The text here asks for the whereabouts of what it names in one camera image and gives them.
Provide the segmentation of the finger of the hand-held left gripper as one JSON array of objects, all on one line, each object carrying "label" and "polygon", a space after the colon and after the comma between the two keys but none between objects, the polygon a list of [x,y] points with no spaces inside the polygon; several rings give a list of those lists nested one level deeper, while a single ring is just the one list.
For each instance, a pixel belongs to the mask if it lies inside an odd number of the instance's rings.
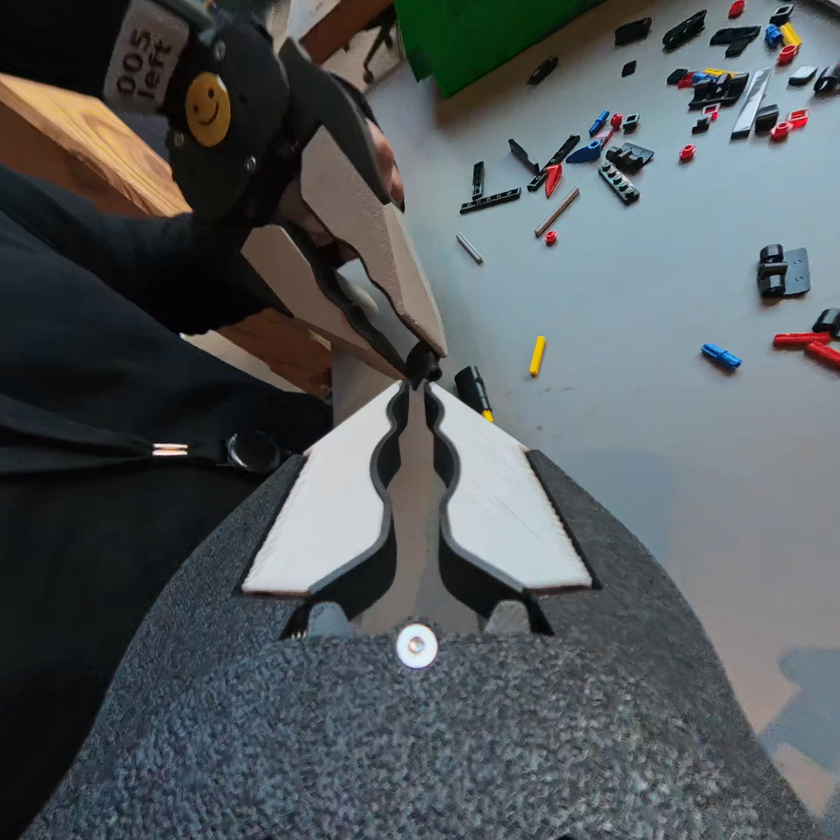
[{"label": "finger of the hand-held left gripper", "polygon": [[401,322],[436,355],[447,357],[444,324],[403,212],[375,195],[323,126],[301,154],[301,196],[331,236],[360,258]]},{"label": "finger of the hand-held left gripper", "polygon": [[341,288],[338,273],[311,250],[297,230],[255,228],[243,256],[290,315],[334,349],[352,353],[371,368],[406,379],[406,364],[362,306]]}]

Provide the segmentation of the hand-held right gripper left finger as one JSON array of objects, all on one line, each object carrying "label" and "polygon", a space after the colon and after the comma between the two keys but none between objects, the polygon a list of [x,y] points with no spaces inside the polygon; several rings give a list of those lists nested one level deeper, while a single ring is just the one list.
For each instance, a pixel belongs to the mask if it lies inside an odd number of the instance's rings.
[{"label": "hand-held right gripper left finger", "polygon": [[336,426],[302,464],[242,581],[247,595],[368,610],[394,582],[387,487],[401,466],[410,386],[398,382]]}]

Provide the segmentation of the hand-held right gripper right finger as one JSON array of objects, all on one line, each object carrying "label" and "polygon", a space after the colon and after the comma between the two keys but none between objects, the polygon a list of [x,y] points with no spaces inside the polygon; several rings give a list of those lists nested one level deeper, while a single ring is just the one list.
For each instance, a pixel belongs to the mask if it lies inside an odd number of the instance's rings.
[{"label": "hand-held right gripper right finger", "polygon": [[436,384],[426,384],[446,590],[481,618],[500,602],[540,618],[539,598],[590,590],[594,576],[529,460],[530,449]]}]

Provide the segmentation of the black toy axle connector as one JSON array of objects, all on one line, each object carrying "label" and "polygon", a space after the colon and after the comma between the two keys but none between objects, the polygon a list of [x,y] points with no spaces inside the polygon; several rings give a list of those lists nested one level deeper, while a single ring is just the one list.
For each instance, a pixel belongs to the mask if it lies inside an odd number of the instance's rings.
[{"label": "black toy axle connector", "polygon": [[484,409],[492,411],[486,384],[475,365],[468,365],[458,371],[454,381],[459,399],[469,408],[478,414]]}]

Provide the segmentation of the pile of small toy bricks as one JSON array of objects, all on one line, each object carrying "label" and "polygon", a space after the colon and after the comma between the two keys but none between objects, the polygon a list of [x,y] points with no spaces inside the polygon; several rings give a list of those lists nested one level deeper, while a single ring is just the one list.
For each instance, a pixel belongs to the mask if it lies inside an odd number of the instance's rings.
[{"label": "pile of small toy bricks", "polygon": [[739,57],[722,28],[767,24],[781,2],[605,2],[494,76],[501,138],[540,163],[568,135],[553,206],[577,188],[574,218],[640,249],[729,249],[754,259],[782,244],[838,249],[838,15],[794,2],[804,43],[788,65],[763,35]]}]

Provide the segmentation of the person's left hand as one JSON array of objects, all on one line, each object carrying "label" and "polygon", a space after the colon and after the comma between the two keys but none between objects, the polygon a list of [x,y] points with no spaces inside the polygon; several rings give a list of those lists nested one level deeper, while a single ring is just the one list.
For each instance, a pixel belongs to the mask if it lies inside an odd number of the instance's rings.
[{"label": "person's left hand", "polygon": [[371,134],[382,181],[394,204],[399,207],[401,212],[404,212],[404,183],[396,164],[393,147],[376,121],[370,104],[364,98],[362,98],[361,108],[366,117],[369,132]]}]

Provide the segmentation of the round grey knob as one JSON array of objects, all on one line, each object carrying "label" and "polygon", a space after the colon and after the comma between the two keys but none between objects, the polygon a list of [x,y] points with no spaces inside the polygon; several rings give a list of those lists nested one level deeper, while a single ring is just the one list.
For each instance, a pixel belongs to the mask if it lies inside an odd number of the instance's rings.
[{"label": "round grey knob", "polygon": [[249,474],[267,476],[286,459],[277,441],[260,430],[245,430],[230,435],[224,442],[228,466]]}]

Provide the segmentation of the long black toy plate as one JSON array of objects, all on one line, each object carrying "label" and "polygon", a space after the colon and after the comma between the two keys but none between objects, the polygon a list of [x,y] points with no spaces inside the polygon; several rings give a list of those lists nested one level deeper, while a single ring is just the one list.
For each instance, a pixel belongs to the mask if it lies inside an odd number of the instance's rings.
[{"label": "long black toy plate", "polygon": [[462,203],[458,212],[461,216],[472,214],[483,209],[514,203],[518,201],[521,196],[522,189],[520,187],[516,187],[499,193],[474,197],[470,201]]}]

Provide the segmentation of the black office chair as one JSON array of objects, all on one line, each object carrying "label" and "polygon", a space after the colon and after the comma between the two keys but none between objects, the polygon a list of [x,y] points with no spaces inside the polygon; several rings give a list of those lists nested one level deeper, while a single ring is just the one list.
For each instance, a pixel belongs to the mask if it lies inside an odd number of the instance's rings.
[{"label": "black office chair", "polygon": [[374,74],[371,70],[371,61],[377,50],[381,47],[391,49],[394,46],[393,29],[397,24],[396,8],[393,3],[375,15],[364,27],[364,32],[375,31],[375,37],[362,61],[362,78],[366,85],[372,84]]}]

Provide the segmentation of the thin grey toy axle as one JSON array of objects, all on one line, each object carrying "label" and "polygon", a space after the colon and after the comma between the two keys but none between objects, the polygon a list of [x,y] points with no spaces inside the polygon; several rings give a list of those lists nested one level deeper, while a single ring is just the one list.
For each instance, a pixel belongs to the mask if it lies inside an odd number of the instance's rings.
[{"label": "thin grey toy axle", "polygon": [[576,186],[560,201],[560,203],[549,213],[549,215],[540,223],[540,225],[534,229],[533,234],[535,238],[545,236],[553,228],[553,225],[558,220],[558,218],[578,198],[579,194],[580,188]]}]

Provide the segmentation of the green plastic bin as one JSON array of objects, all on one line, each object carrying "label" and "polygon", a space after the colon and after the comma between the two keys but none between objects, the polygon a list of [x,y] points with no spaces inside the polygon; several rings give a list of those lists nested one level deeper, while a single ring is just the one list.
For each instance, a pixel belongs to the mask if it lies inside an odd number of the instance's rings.
[{"label": "green plastic bin", "polygon": [[406,61],[444,98],[508,62],[599,1],[394,1]]}]

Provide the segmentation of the person's lap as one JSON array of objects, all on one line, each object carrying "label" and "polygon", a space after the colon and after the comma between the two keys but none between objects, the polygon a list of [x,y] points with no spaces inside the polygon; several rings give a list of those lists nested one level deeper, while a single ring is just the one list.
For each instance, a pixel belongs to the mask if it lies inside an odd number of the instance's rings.
[{"label": "person's lap", "polygon": [[172,576],[265,480],[225,440],[259,430],[287,459],[331,429],[322,401],[182,334],[64,257],[3,258],[2,838],[68,771]]}]

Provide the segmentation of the wooden post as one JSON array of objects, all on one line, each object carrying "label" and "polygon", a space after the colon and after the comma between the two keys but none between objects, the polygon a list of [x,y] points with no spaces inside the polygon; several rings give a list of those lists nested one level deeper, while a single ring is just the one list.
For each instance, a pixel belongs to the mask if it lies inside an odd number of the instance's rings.
[{"label": "wooden post", "polygon": [[[108,213],[170,217],[189,210],[169,165],[99,100],[5,74],[1,158]],[[278,312],[185,341],[284,390],[329,392],[329,343]]]}]

